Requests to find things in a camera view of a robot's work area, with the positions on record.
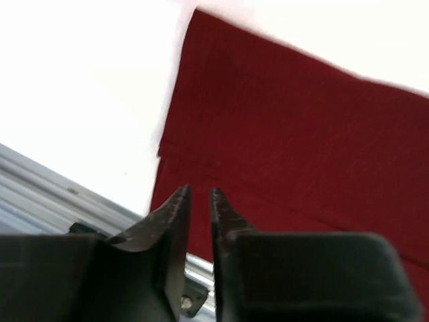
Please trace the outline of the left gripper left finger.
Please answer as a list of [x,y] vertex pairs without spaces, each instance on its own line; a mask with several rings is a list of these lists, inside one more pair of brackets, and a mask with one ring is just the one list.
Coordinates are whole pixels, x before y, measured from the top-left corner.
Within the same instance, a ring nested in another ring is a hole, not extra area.
[[177,321],[190,187],[120,234],[1,237],[2,321]]

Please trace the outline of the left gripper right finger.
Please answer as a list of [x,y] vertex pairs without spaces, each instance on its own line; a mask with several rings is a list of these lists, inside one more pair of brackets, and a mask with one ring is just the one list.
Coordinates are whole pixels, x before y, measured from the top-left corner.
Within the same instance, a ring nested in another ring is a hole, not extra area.
[[373,233],[264,233],[210,194],[218,321],[422,321],[393,246]]

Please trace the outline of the maroon t shirt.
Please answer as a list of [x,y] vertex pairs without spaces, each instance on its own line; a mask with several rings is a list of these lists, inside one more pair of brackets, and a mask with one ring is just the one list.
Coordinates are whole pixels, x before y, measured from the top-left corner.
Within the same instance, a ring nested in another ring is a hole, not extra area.
[[196,10],[158,154],[151,207],[192,187],[193,254],[218,187],[262,230],[378,233],[428,290],[427,98]]

